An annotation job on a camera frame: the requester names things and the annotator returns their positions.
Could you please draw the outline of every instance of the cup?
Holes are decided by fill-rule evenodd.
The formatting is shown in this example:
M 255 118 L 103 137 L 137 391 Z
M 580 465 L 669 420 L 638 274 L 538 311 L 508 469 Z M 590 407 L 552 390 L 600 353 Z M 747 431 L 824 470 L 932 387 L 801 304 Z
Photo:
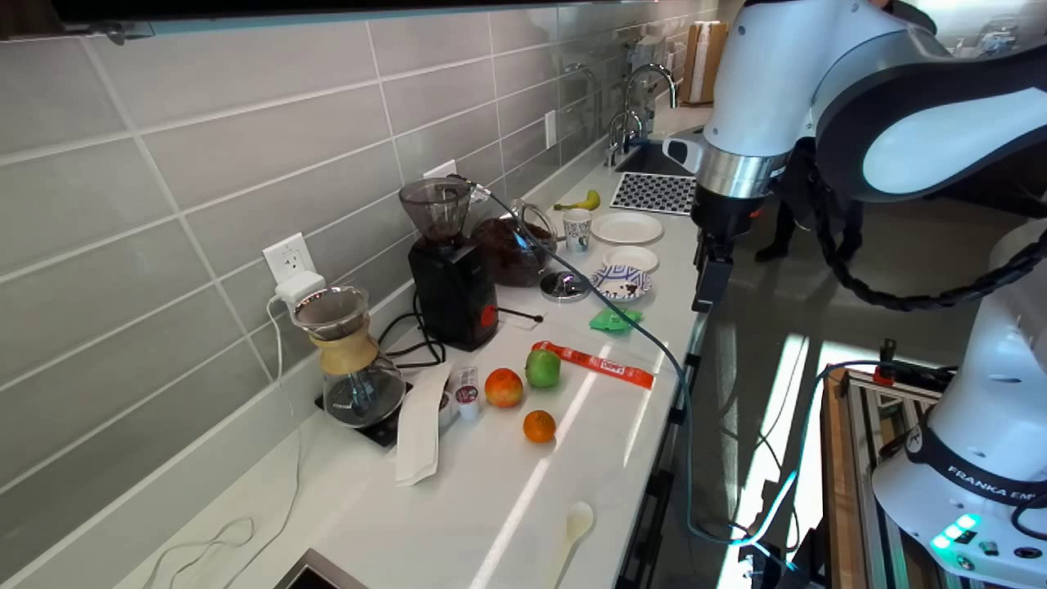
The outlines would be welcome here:
M 699 133 L 676 133 L 662 140 L 662 155 L 676 159 L 685 169 L 696 173 L 699 155 L 707 150 L 707 140 Z
M 563 214 L 565 251 L 590 251 L 590 221 L 591 221 L 590 209 L 565 209 Z

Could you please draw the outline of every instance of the tangerine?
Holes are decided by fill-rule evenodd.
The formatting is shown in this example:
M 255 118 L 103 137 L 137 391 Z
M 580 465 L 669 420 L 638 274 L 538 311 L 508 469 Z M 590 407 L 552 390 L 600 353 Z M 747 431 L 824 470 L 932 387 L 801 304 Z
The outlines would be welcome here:
M 523 439 L 535 444 L 552 444 L 558 442 L 558 420 L 548 408 L 535 408 L 523 416 Z
M 489 398 L 489 407 L 502 407 L 502 408 L 519 407 L 523 403 L 519 372 L 514 372 L 508 365 L 491 371 L 486 380 L 486 398 Z

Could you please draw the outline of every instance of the gray tile backsplash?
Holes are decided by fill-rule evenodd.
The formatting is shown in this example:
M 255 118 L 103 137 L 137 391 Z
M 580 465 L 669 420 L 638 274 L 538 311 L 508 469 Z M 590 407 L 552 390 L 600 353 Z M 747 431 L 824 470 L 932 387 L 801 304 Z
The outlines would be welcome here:
M 365 23 L 92 38 L 137 127 L 371 83 Z
M 491 54 L 489 12 L 371 23 L 384 74 Z
M 0 48 L 0 158 L 126 130 L 90 53 L 76 38 Z
M 622 27 L 699 7 L 0 41 L 0 583 L 269 382 L 261 244 L 305 231 L 326 277 L 387 299 L 409 281 L 406 180 L 454 158 L 523 195 L 602 137 Z
M 394 188 L 401 188 L 396 155 L 389 143 L 378 143 L 300 175 L 198 209 L 187 221 L 213 268 L 226 274 L 258 259 L 264 244 L 291 231 L 314 231 Z
M 131 140 L 0 168 L 0 274 L 171 217 Z
M 481 103 L 481 108 L 452 115 L 439 124 L 401 133 L 396 150 L 401 150 L 404 175 L 417 180 L 426 169 L 444 162 L 450 158 L 462 159 L 495 140 L 496 140 L 495 103 Z
M 342 158 L 389 133 L 378 85 L 174 127 L 149 137 L 185 207 Z
M 495 77 L 489 58 L 387 83 L 389 122 L 401 133 L 489 103 L 491 98 Z

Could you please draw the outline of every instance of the green apple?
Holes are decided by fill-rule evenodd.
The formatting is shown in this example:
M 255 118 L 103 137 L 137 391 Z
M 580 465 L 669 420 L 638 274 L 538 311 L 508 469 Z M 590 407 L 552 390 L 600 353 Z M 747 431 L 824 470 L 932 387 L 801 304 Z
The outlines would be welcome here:
M 531 390 L 558 390 L 560 387 L 560 356 L 550 349 L 528 353 L 528 387 Z

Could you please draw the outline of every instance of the bowl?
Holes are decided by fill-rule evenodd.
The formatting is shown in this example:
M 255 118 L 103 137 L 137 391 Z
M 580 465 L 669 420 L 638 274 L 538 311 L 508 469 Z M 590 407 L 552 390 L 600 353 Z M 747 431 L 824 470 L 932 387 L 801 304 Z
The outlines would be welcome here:
M 647 293 L 647 277 L 642 268 L 633 266 L 602 266 L 591 274 L 591 284 L 609 300 L 642 300 Z

